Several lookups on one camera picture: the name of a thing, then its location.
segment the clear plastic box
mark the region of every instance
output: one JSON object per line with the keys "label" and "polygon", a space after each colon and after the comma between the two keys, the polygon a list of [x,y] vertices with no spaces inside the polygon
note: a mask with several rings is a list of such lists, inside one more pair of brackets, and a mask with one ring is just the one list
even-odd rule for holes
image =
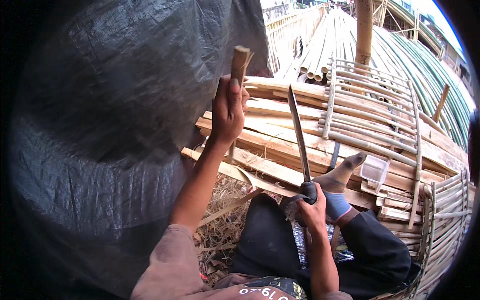
{"label": "clear plastic box", "polygon": [[367,155],[367,158],[360,168],[360,177],[378,184],[383,184],[387,176],[387,171],[388,165],[386,161]]}

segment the sky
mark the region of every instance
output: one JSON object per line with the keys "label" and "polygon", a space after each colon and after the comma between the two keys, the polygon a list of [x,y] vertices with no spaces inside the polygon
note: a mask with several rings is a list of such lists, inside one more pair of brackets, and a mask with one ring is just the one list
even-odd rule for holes
{"label": "sky", "polygon": [[450,24],[445,19],[444,15],[437,7],[434,1],[432,0],[403,0],[408,3],[411,2],[411,7],[413,9],[418,9],[422,14],[430,14],[435,18],[435,25],[437,25],[445,35],[445,38],[448,40],[453,47],[458,51],[462,51],[462,47],[458,42],[458,39],[453,32],[453,29],[450,27]]}

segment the hand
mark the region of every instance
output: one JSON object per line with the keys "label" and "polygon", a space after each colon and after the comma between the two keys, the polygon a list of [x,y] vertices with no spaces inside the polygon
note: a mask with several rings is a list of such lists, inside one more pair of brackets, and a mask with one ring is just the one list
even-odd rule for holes
{"label": "hand", "polygon": [[320,184],[315,182],[317,188],[317,201],[314,204],[308,204],[303,199],[297,200],[300,215],[311,233],[327,234],[325,221],[326,198]]}
{"label": "hand", "polygon": [[243,129],[249,97],[237,79],[230,79],[230,75],[220,78],[212,104],[212,133],[209,141],[226,147],[232,144]]}

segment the brown shirt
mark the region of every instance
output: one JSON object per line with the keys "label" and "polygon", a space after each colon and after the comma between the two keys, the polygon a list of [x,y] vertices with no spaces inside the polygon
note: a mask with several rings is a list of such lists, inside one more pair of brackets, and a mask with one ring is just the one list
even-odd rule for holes
{"label": "brown shirt", "polygon": [[[132,300],[185,299],[227,300],[306,299],[305,292],[293,279],[244,274],[229,274],[214,289],[200,278],[197,253],[192,235],[183,225],[170,225],[150,255],[150,265],[133,289]],[[331,292],[325,300],[351,300],[343,292]]]}

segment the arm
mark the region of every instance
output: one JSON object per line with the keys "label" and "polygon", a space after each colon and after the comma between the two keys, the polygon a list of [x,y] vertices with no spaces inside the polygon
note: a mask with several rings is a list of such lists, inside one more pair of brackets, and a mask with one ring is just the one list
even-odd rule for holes
{"label": "arm", "polygon": [[310,205],[299,199],[297,205],[312,234],[310,270],[313,299],[324,299],[329,292],[338,291],[338,272],[330,250],[325,226],[325,195],[320,184],[317,187],[317,201]]}
{"label": "arm", "polygon": [[230,76],[220,78],[212,104],[212,134],[175,200],[170,224],[188,227],[193,234],[210,201],[220,162],[232,142],[240,135],[244,123],[245,103],[249,95]]}

